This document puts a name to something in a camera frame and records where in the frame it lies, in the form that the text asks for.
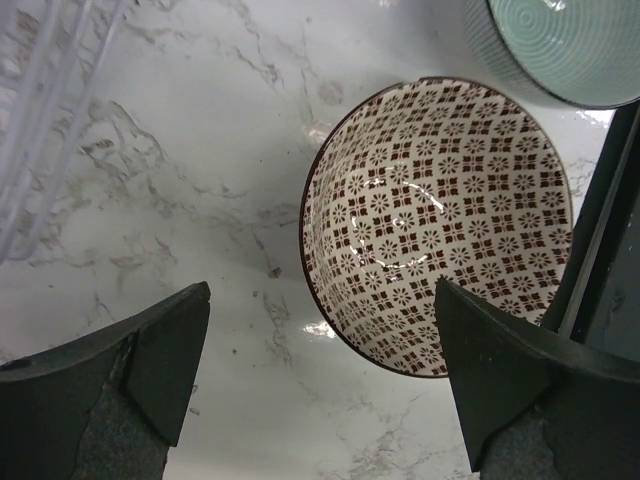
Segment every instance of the white marble surface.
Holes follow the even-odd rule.
[[[298,258],[328,129],[427,75],[494,83],[470,63],[457,1],[140,0],[51,227],[32,259],[0,267],[0,363],[206,280],[198,388],[166,479],[468,478],[448,381],[353,353]],[[579,208],[610,114],[525,106]]]

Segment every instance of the bowl rim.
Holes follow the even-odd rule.
[[[466,1],[475,2],[475,1],[478,1],[478,0],[466,0]],[[536,79],[533,76],[533,74],[530,73],[525,68],[525,66],[522,64],[522,62],[520,62],[520,60],[518,60],[518,56],[515,54],[515,52],[509,46],[509,43],[504,38],[504,35],[502,35],[502,28],[501,28],[500,23],[498,22],[498,20],[496,18],[496,15],[495,15],[495,12],[494,12],[494,8],[493,8],[493,4],[496,2],[496,0],[483,0],[483,1],[485,2],[486,6],[487,6],[487,10],[489,11],[489,17],[491,17],[491,25],[492,25],[494,31],[496,32],[496,35],[497,35],[500,43],[504,47],[504,51],[506,51],[508,56],[513,60],[515,66],[518,68],[518,70],[520,70],[520,73],[524,74],[524,76],[526,78],[528,78],[537,88],[541,89],[546,94],[551,95],[556,100],[560,100],[561,102],[563,102],[563,103],[565,103],[567,105],[571,105],[573,107],[582,108],[582,109],[585,109],[585,110],[613,110],[615,108],[624,107],[625,105],[629,105],[630,103],[634,103],[634,102],[640,100],[640,91],[638,92],[638,95],[635,96],[634,98],[632,98],[631,100],[626,100],[624,102],[613,103],[613,104],[609,104],[609,105],[593,105],[593,104],[588,104],[588,103],[580,103],[580,102],[578,102],[576,100],[571,100],[569,98],[563,97],[562,95],[560,95],[558,93],[555,93],[548,86],[544,85],[538,79]]]
[[[300,253],[300,262],[302,263],[302,272],[304,273],[304,278],[305,278],[305,282],[307,283],[307,287],[309,292],[311,293],[311,297],[313,298],[313,301],[315,302],[316,306],[318,307],[318,310],[320,311],[320,313],[322,314],[322,316],[324,317],[325,321],[327,322],[327,324],[331,327],[331,329],[335,332],[335,334],[338,336],[338,338],[340,338],[340,340],[342,340],[351,350],[353,350],[355,353],[357,353],[358,355],[360,355],[362,358],[364,358],[365,360],[373,363],[374,365],[384,368],[385,370],[388,370],[392,373],[398,374],[398,375],[404,375],[406,377],[411,377],[411,378],[428,378],[428,379],[435,379],[435,378],[448,378],[449,374],[442,374],[442,375],[416,375],[414,373],[409,373],[409,372],[403,372],[401,370],[397,370],[394,369],[388,365],[383,364],[382,362],[379,362],[378,360],[374,359],[373,357],[370,357],[369,355],[365,354],[364,352],[358,350],[354,345],[352,345],[351,341],[345,336],[343,335],[343,333],[334,325],[334,321],[329,317],[329,315],[327,314],[322,302],[320,301],[320,298],[318,298],[318,294],[316,293],[315,289],[312,287],[312,282],[311,282],[311,276],[309,274],[309,270],[307,269],[307,262],[305,261],[304,257],[305,257],[305,250],[304,250],[304,213],[306,210],[306,206],[307,206],[307,197],[309,195],[309,187],[311,186],[311,182],[313,181],[313,177],[315,174],[315,171],[318,167],[318,164],[320,163],[320,160],[323,158],[324,153],[331,141],[331,139],[340,131],[340,129],[342,128],[342,126],[349,120],[351,119],[351,117],[357,113],[362,107],[364,107],[366,104],[368,104],[371,100],[384,95],[385,93],[391,92],[393,90],[397,90],[400,87],[404,86],[404,85],[408,85],[411,83],[417,83],[417,82],[423,82],[426,80],[452,80],[454,82],[463,82],[463,83],[467,83],[470,85],[476,85],[476,86],[480,86],[482,88],[486,88],[492,92],[497,93],[498,95],[502,95],[504,98],[506,98],[507,100],[513,102],[515,105],[518,106],[518,108],[520,108],[520,110],[522,111],[522,113],[524,113],[525,115],[528,115],[535,123],[536,125],[538,125],[538,127],[540,128],[540,131],[542,132],[542,134],[545,136],[545,138],[548,140],[551,149],[553,150],[553,152],[555,153],[556,157],[558,158],[558,164],[560,166],[560,170],[562,171],[562,176],[565,179],[565,186],[567,189],[567,196],[569,197],[569,221],[570,221],[570,225],[571,225],[571,232],[573,234],[573,225],[575,223],[575,219],[574,219],[574,212],[573,212],[573,202],[572,202],[572,195],[571,195],[571,187],[569,185],[569,177],[567,176],[567,171],[566,168],[564,166],[564,164],[562,163],[562,159],[560,158],[560,155],[558,154],[558,150],[556,149],[555,145],[553,144],[553,142],[551,141],[551,139],[549,138],[549,136],[547,135],[546,131],[542,128],[542,126],[538,123],[538,121],[535,119],[534,116],[532,116],[522,105],[520,105],[520,103],[514,101],[509,95],[505,95],[504,93],[502,93],[501,91],[497,90],[494,87],[491,87],[489,85],[486,85],[482,82],[478,82],[476,80],[470,80],[467,78],[462,78],[462,77],[455,77],[455,76],[446,76],[446,75],[434,75],[434,76],[428,76],[428,77],[420,77],[418,80],[415,81],[406,81],[406,82],[398,82],[398,83],[394,83],[393,85],[383,88],[382,90],[378,91],[377,93],[374,93],[373,95],[367,97],[365,100],[363,100],[362,102],[358,103],[358,105],[356,105],[355,108],[353,108],[351,111],[349,111],[349,113],[347,113],[342,120],[340,120],[340,122],[338,122],[338,124],[331,130],[331,133],[329,133],[329,135],[327,136],[327,138],[325,139],[325,141],[322,143],[322,146],[320,147],[320,150],[318,150],[318,153],[316,154],[313,163],[311,164],[311,167],[309,169],[309,173],[307,174],[307,180],[305,181],[305,185],[304,185],[304,190],[302,191],[302,201],[300,202],[300,211],[299,211],[299,216],[298,216],[298,251]],[[566,272],[566,266],[564,271],[562,272],[562,277],[560,279],[560,283],[562,283],[562,278],[564,278],[564,274]]]

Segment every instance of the patterned ceramic bowl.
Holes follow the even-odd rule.
[[[521,94],[541,90],[584,108],[640,97],[640,3],[465,0],[464,9],[476,57]]]
[[[434,316],[448,276],[537,322],[567,262],[562,165],[518,105],[428,78],[365,101],[331,133],[304,191],[301,254],[336,333],[399,373],[447,373]]]

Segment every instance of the green ceramic bowl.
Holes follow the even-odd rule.
[[[465,0],[477,58],[520,91],[584,108],[640,98],[640,2]]]

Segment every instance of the geometric flower pattern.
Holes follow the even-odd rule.
[[[434,315],[447,276],[536,323],[564,271],[572,212],[537,123],[488,87],[428,78],[356,108],[316,157],[300,223],[323,315],[369,360],[446,376]]]

